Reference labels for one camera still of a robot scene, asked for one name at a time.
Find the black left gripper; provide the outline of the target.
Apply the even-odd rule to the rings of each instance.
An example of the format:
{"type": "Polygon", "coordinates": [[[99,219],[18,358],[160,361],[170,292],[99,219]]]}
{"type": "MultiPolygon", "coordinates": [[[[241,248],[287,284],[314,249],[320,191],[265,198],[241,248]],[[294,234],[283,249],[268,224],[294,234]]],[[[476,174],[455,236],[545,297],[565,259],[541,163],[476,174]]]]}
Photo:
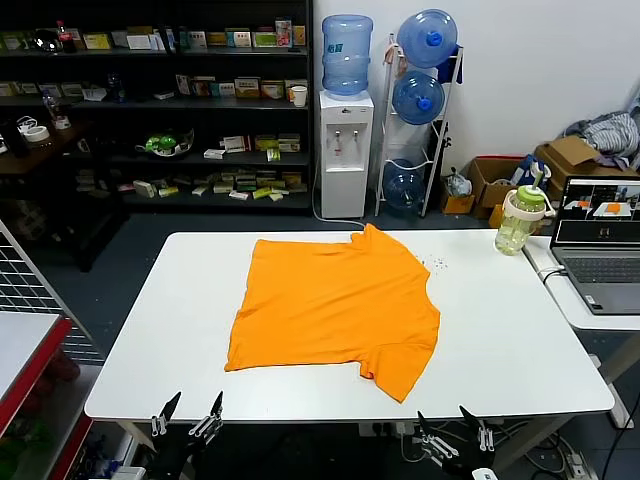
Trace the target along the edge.
{"type": "Polygon", "coordinates": [[[199,470],[205,454],[214,445],[223,424],[223,392],[220,391],[210,413],[193,428],[189,425],[169,425],[169,421],[179,403],[178,391],[167,401],[158,415],[151,417],[151,433],[156,453],[145,467],[147,479],[178,479],[189,458],[196,471],[199,470]]]}

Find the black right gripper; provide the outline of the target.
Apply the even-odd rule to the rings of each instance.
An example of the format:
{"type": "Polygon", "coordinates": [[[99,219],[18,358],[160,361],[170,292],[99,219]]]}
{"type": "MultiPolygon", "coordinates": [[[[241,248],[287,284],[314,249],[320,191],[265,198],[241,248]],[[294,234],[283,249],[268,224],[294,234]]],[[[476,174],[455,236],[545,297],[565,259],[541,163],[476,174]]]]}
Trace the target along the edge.
{"type": "Polygon", "coordinates": [[[434,434],[426,418],[418,411],[422,450],[429,458],[445,458],[442,460],[441,469],[452,477],[466,480],[497,480],[498,477],[492,469],[495,455],[489,452],[494,450],[493,431],[463,405],[459,406],[459,410],[471,431],[471,439],[480,451],[465,451],[458,455],[457,449],[434,434]]]}

